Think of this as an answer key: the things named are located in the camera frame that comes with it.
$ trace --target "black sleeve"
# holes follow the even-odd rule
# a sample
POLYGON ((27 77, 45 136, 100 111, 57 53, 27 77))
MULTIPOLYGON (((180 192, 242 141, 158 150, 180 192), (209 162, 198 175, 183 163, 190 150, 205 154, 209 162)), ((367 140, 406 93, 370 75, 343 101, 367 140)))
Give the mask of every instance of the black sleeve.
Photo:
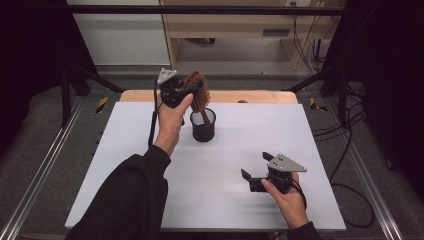
POLYGON ((156 239, 168 195, 163 174, 170 162, 154 145, 143 157, 133 155, 122 162, 65 240, 156 239))
POLYGON ((288 240, 324 240, 315 229, 315 226, 312 222, 309 222, 295 230, 287 231, 288 240))

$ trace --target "black horizontal bar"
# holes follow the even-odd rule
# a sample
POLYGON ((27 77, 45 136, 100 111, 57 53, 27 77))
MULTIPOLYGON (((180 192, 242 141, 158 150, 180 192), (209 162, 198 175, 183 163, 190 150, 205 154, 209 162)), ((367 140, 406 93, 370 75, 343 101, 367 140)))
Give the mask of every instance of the black horizontal bar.
POLYGON ((257 7, 257 6, 156 6, 156 5, 50 5, 49 10, 75 14, 226 14, 226 15, 307 15, 346 16, 364 9, 343 7, 257 7))

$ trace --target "brown brush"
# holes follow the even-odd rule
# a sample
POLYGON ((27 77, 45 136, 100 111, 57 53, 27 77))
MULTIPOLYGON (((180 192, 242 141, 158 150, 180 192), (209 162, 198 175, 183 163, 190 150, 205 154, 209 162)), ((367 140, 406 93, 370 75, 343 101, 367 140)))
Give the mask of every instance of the brown brush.
POLYGON ((211 125, 208 116, 206 115, 205 108, 209 103, 210 94, 209 87, 206 84, 205 77, 200 74, 198 71, 193 71, 188 75, 187 79, 184 81, 183 87, 188 88, 195 85, 198 81, 203 80, 202 87, 199 88, 198 92, 193 95, 193 102, 191 103, 191 108, 193 112, 202 114, 203 123, 205 126, 211 125))

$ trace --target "gray floor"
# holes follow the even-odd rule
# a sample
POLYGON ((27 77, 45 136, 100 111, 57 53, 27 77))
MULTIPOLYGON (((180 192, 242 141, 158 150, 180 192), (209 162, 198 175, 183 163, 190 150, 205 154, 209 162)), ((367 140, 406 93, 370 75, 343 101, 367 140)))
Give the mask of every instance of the gray floor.
MULTIPOLYGON (((312 70, 305 67, 297 72, 291 71, 278 40, 254 39, 217 39, 215 44, 209 44, 206 39, 184 40, 180 45, 177 70, 182 76, 192 70, 200 71, 206 76, 211 89, 281 90, 313 74, 312 70)), ((131 89, 150 89, 156 77, 105 75, 111 82, 131 89)), ((21 237, 25 234, 48 234, 61 239, 67 232, 63 225, 69 214, 69 207, 78 193, 92 154, 96 151, 96 142, 101 138, 113 103, 119 99, 119 94, 112 93, 97 83, 89 83, 93 90, 88 98, 73 97, 74 103, 83 103, 81 112, 42 188, 34 198, 32 208, 24 214, 24 221, 18 226, 21 237), (103 96, 108 96, 109 100, 102 113, 95 113, 103 96)), ((361 84, 351 84, 355 90, 363 91, 361 84)), ((321 83, 317 82, 296 94, 304 106, 312 130, 336 124, 331 111, 319 111, 310 107, 311 97, 315 98, 318 106, 331 108, 335 103, 332 98, 324 99, 320 96, 320 85, 321 83)), ((354 102, 354 99, 349 99, 349 105, 354 102)), ((355 108, 355 111, 360 111, 360 107, 355 108)), ((53 88, 33 98, 31 112, 16 136, 15 143, 1 156, 0 226, 7 224, 30 186, 38 167, 60 131, 60 122, 59 88, 53 88)), ((385 155, 368 123, 358 122, 353 127, 352 136, 354 146, 387 204, 403 239, 424 239, 424 206, 402 173, 387 169, 385 155)), ((341 136, 320 141, 323 138, 325 137, 317 137, 316 143, 326 172, 330 175, 345 148, 345 142, 341 136)), ((346 184, 365 194, 354 163, 355 157, 347 155, 335 175, 334 182, 346 184)), ((370 210, 358 195, 340 187, 335 187, 334 192, 346 220, 364 224, 370 219, 370 210)), ((382 224, 382 220, 377 219, 368 228, 347 225, 346 232, 322 234, 335 239, 390 239, 383 232, 382 224)))

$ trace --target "brown bristle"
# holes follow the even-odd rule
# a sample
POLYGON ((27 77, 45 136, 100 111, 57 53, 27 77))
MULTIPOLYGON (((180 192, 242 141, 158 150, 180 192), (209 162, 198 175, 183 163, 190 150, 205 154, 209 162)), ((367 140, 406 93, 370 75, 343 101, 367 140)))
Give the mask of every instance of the brown bristle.
POLYGON ((203 80, 203 86, 199 89, 199 91, 193 95, 193 102, 191 103, 191 108, 193 112, 198 113, 204 111, 206 106, 209 103, 210 94, 209 87, 206 83, 205 76, 200 74, 198 71, 193 71, 187 79, 184 81, 184 88, 190 87, 196 84, 198 81, 203 80))

